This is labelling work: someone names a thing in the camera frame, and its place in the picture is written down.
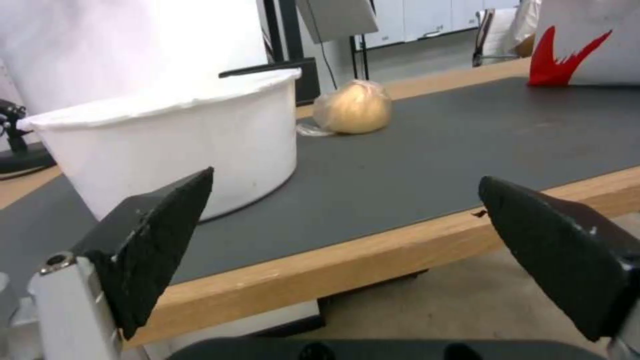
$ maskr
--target black gripper pad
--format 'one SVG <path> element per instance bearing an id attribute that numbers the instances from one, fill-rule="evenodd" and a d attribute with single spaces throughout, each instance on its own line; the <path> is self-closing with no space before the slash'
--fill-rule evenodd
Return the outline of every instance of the black gripper pad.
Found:
<path id="1" fill-rule="evenodd" d="M 591 341 L 615 335 L 639 293 L 638 240 L 589 206 L 495 177 L 482 178 L 479 195 L 511 253 L 578 330 Z"/>

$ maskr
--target metal pole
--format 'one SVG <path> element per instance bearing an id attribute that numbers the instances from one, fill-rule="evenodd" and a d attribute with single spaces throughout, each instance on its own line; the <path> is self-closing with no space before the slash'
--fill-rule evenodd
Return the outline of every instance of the metal pole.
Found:
<path id="1" fill-rule="evenodd" d="M 305 57 L 302 50 L 302 37 L 300 35 L 300 24 L 298 23 L 298 9 L 296 0 L 280 0 L 280 15 L 282 16 L 282 27 L 284 37 L 287 41 L 287 52 L 289 60 L 300 60 Z"/>
<path id="2" fill-rule="evenodd" d="M 351 49 L 351 63 L 353 64 L 353 78 L 358 78 L 358 64 L 356 63 L 356 40 L 353 35 L 349 37 L 349 45 Z"/>
<path id="3" fill-rule="evenodd" d="M 362 61 L 364 62 L 364 79 L 369 80 L 369 60 L 367 59 L 367 41 L 364 39 L 364 34 L 362 34 L 362 42 L 360 47 L 362 50 Z"/>
<path id="4" fill-rule="evenodd" d="M 276 6 L 273 0 L 264 0 L 264 13 L 267 17 L 267 27 L 269 30 L 269 39 L 273 48 L 273 59 L 278 63 L 284 61 L 282 52 L 282 40 L 280 39 L 280 29 L 278 28 L 278 16 L 276 15 Z"/>

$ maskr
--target dough ball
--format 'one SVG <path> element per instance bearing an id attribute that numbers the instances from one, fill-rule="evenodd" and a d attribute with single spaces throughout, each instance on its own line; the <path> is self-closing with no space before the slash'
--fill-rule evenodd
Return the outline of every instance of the dough ball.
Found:
<path id="1" fill-rule="evenodd" d="M 371 81 L 354 80 L 314 104 L 314 118 L 335 133 L 362 134 L 381 129 L 391 119 L 391 98 Z"/>

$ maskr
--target wooden table edge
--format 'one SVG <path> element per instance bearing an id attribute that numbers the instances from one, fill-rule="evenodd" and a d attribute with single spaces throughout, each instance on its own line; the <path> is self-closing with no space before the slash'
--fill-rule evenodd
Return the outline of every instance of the wooden table edge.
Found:
<path id="1" fill-rule="evenodd" d="M 545 193 L 617 217 L 640 209 L 640 167 Z M 170 286 L 147 326 L 128 345 L 171 338 L 501 247 L 490 221 L 473 217 L 474 210 Z"/>

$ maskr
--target floor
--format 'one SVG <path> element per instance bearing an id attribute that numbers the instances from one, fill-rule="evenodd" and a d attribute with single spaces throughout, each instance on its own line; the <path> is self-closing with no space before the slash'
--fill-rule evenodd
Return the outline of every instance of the floor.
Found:
<path id="1" fill-rule="evenodd" d="M 640 216 L 617 222 L 640 237 Z M 605 354 L 537 287 L 507 249 L 434 268 L 415 279 L 340 295 L 327 326 L 300 338 L 536 339 Z"/>

